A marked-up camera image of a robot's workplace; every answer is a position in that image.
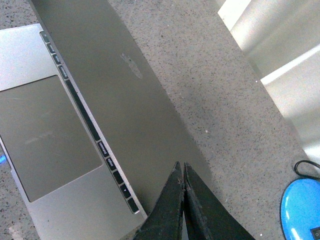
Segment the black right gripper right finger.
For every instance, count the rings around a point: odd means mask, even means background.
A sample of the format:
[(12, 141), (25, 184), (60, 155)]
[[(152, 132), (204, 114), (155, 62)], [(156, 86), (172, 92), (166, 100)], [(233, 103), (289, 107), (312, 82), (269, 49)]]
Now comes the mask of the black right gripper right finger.
[(184, 214), (190, 240), (254, 239), (187, 162), (184, 163), (183, 181)]

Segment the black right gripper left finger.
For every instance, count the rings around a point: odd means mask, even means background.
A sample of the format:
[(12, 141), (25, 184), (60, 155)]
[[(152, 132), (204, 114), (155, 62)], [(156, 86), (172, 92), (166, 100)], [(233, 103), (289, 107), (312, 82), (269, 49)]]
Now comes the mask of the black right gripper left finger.
[(155, 203), (134, 235), (135, 240), (180, 240), (183, 229), (184, 183), (177, 161)]

